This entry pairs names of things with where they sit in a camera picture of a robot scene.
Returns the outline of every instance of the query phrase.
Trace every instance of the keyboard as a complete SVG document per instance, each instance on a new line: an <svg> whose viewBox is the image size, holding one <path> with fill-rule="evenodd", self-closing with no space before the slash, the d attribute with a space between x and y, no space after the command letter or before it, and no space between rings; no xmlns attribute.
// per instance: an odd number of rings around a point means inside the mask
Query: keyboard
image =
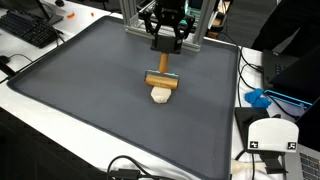
<svg viewBox="0 0 320 180"><path fill-rule="evenodd" d="M52 26L16 11L8 11L1 16L0 29L38 48L43 48L57 39Z"/></svg>
<svg viewBox="0 0 320 180"><path fill-rule="evenodd" d="M275 64L275 71L276 71L276 75L279 75L282 71L284 71L286 69L285 66L280 65L280 64Z"/></svg>
<svg viewBox="0 0 320 180"><path fill-rule="evenodd" d="M303 171L303 177L307 180L319 180L319 160L303 153L300 153L300 160Z"/></svg>

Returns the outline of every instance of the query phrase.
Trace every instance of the blue object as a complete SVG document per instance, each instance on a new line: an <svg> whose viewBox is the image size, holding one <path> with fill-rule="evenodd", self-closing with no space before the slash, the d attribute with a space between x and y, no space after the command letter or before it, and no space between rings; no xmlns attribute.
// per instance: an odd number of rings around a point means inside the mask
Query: blue object
<svg viewBox="0 0 320 180"><path fill-rule="evenodd" d="M265 108L267 109L271 105L271 101L267 98L261 97L262 89L254 89L253 92L246 93L244 98L251 104L253 108Z"/></svg>

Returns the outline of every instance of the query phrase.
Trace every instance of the wooden handle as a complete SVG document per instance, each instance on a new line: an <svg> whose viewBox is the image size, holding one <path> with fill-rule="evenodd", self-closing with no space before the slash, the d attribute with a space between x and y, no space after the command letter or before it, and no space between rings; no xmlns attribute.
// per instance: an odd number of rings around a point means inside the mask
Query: wooden handle
<svg viewBox="0 0 320 180"><path fill-rule="evenodd" d="M161 53L160 65L159 65L159 72L160 73L167 72L168 56L169 56L169 54L167 54L167 53Z"/></svg>

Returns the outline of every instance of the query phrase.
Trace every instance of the desk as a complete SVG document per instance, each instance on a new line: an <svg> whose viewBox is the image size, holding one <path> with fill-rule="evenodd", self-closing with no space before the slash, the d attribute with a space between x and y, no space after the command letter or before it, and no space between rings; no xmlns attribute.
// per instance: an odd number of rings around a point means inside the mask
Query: desk
<svg viewBox="0 0 320 180"><path fill-rule="evenodd" d="M54 3L54 0L47 0L47 2ZM58 14L63 15L64 17L72 11L76 14L74 18L65 18L63 21L55 25L56 28L66 34L66 40L72 38L75 34L90 25L99 17L110 14L106 11L73 4L67 1L65 3L66 5L57 11ZM121 17L119 14L112 14L111 16ZM21 53L35 60L54 49L56 46L55 43L52 43L46 48L39 50L3 31L0 31L0 33L0 46L4 47L0 50L0 53L8 56ZM244 49L244 56L251 63L261 64L260 52ZM14 70L18 70L27 63L28 61L24 60L23 58L15 57L8 65ZM247 68L243 75L249 84L253 85L254 87L261 87L262 81L260 74ZM4 78L5 75L0 72L0 79ZM250 91L250 89L241 84L241 96L248 91ZM119 139L103 131L100 131L57 110L22 96L10 90L5 83L0 84L0 94L2 95L0 99L0 106L3 109L98 168L106 169L109 162L114 157L118 155L128 155L137 159L139 162L148 167L146 170L148 170L151 174L164 175L176 179L198 179L197 177L184 172L179 168L176 168L166 161L144 152L130 144L120 141ZM242 104L243 106L249 106L249 104L243 99ZM299 111L298 108L291 108L289 105L287 105L287 107L293 111ZM271 106L269 108L269 113L270 115L274 115L276 113L280 113L280 110L274 106ZM235 121L233 124L232 140L232 157L235 157L243 149ZM249 155L244 155L241 160L249 162L251 159ZM116 161L114 167L134 168L134 166L126 160ZM248 170L234 175L233 178L241 180L250 179L251 174L252 172ZM282 179L282 175L269 176L265 175L264 173L256 172L256 179Z"/></svg>

